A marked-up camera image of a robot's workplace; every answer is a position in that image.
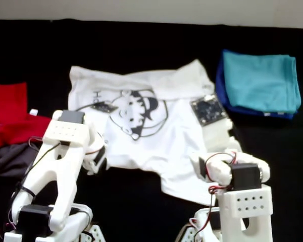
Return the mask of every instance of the circuit board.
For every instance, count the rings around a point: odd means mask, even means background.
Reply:
[[[202,126],[212,124],[228,116],[215,94],[191,102],[191,107]]]

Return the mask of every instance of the dark gray cloth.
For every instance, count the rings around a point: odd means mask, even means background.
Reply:
[[[0,176],[22,179],[36,155],[27,143],[0,148]]]

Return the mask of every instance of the red cloth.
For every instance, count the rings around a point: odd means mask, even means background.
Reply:
[[[50,121],[27,113],[26,83],[0,85],[0,147],[42,137]]]

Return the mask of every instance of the teal folded cloth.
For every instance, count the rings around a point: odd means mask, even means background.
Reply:
[[[262,112],[296,113],[301,105],[296,62],[289,55],[223,51],[224,78],[232,106]]]

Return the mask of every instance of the stack of folded clothes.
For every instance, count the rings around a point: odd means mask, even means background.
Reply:
[[[27,85],[0,84],[0,176],[22,179],[35,160],[35,142],[44,135],[48,117],[27,112]]]
[[[230,111],[292,119],[301,105],[295,58],[223,50],[216,92]]]

